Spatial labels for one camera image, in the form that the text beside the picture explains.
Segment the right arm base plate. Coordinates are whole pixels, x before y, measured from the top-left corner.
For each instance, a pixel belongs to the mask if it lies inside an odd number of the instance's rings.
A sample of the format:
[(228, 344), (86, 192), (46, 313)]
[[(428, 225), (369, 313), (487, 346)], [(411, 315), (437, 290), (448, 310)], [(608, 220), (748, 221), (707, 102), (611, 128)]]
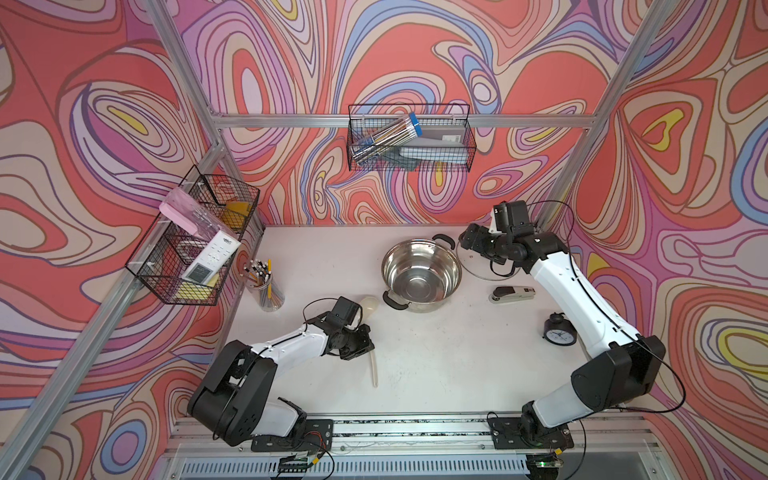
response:
[(574, 447), (570, 430), (566, 425), (543, 427), (527, 417), (486, 418), (491, 439), (496, 450), (568, 450)]

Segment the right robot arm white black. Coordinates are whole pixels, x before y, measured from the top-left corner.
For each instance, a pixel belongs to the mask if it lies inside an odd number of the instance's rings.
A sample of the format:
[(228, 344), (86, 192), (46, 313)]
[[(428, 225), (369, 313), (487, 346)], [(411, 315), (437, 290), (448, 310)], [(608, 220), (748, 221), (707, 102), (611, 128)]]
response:
[(556, 234), (528, 227), (501, 233), (472, 223), (459, 243), (488, 260), (511, 261), (543, 286), (589, 356), (567, 383), (523, 406), (520, 424), (527, 442), (538, 443), (572, 421), (650, 393), (666, 347), (656, 336), (641, 335), (603, 299)]

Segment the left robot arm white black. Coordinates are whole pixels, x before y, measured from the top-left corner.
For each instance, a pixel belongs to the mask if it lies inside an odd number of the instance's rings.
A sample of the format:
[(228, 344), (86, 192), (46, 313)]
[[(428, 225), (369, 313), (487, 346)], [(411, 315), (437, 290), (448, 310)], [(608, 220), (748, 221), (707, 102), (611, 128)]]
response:
[(354, 329), (308, 324), (265, 343), (231, 341), (208, 368), (187, 414), (232, 447), (247, 440), (297, 447), (306, 432), (306, 413), (286, 398), (270, 397), (275, 379), (314, 358), (336, 355), (349, 361), (373, 349), (366, 324)]

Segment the stainless steel pot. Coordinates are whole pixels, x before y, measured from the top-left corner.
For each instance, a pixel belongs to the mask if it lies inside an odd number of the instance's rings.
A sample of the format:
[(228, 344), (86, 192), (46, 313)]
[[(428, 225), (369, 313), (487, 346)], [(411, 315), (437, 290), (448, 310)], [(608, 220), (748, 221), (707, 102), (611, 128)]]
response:
[(455, 240), (438, 233), (391, 247), (382, 259), (381, 275), (386, 284), (382, 300), (387, 306), (428, 313), (443, 306), (458, 290), (463, 269)]

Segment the glass pot lid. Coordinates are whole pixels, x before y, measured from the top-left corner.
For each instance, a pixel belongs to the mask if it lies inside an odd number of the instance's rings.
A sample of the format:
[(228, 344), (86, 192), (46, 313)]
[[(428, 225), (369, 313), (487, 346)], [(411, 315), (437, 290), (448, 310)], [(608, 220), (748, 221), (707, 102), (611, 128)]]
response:
[(501, 282), (519, 271), (511, 260), (498, 263), (488, 257), (494, 253), (493, 242), (489, 240), (460, 238), (456, 253), (463, 269), (480, 280)]

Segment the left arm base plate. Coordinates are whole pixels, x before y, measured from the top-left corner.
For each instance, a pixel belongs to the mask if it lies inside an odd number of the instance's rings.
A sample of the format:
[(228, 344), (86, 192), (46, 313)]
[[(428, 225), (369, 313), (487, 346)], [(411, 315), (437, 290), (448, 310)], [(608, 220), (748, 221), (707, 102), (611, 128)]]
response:
[(333, 433), (333, 420), (309, 419), (294, 426), (286, 436), (259, 435), (253, 437), (250, 449), (257, 453), (317, 453), (331, 449)]

